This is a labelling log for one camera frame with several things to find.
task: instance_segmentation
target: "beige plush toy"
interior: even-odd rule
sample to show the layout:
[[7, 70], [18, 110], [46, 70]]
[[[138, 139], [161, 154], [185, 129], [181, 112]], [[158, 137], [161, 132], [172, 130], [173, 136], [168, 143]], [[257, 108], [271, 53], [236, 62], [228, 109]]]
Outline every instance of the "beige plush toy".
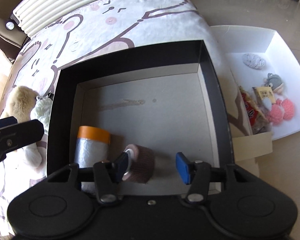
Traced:
[[18, 120], [18, 123], [29, 121], [30, 112], [37, 102], [36, 97], [38, 95], [31, 88], [25, 86], [15, 87], [7, 98], [6, 107], [0, 119], [14, 116]]
[[[18, 120], [18, 123], [29, 121], [31, 110], [37, 102], [36, 97], [38, 95], [39, 94], [31, 88], [25, 86], [15, 87], [8, 95], [6, 107], [0, 119], [14, 116]], [[42, 162], [42, 156], [38, 152], [36, 143], [22, 147], [17, 151], [23, 151], [24, 163], [32, 168], [37, 168]]]

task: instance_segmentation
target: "blue gripper pad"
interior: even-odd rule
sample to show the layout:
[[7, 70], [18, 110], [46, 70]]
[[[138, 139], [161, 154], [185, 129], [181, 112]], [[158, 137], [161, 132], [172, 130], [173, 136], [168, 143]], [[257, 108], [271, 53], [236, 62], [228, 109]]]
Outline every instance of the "blue gripper pad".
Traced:
[[191, 172], [191, 163], [182, 152], [176, 154], [176, 168], [184, 184], [191, 184], [193, 176]]

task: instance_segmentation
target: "cardboard flap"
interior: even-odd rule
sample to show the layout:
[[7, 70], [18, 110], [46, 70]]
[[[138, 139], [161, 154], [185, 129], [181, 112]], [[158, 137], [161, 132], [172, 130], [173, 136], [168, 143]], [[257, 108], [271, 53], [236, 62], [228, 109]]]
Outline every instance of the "cardboard flap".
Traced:
[[232, 138], [236, 162], [272, 152], [272, 132]]

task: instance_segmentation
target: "stain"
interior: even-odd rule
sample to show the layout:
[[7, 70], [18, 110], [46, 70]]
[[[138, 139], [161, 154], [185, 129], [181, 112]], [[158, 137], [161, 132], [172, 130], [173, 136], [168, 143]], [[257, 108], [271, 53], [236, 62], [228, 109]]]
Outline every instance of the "stain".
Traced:
[[126, 107], [126, 106], [141, 106], [146, 102], [145, 100], [129, 100], [129, 99], [124, 99], [123, 101], [124, 102], [121, 103], [100, 106], [98, 108], [98, 112], [113, 110], [119, 107]]

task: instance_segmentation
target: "white box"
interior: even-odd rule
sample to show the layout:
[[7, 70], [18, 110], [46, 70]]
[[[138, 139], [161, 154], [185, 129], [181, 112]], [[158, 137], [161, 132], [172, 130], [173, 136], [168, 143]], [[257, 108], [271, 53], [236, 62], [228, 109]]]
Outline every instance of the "white box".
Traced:
[[[300, 131], [300, 64], [275, 30], [237, 25], [212, 26], [212, 33], [229, 60], [236, 82], [253, 94], [252, 87], [263, 85], [268, 73], [278, 74], [284, 82], [284, 97], [295, 106], [295, 116], [272, 126], [273, 140]], [[244, 53], [254, 53], [266, 60], [266, 67], [255, 70], [242, 61]]]

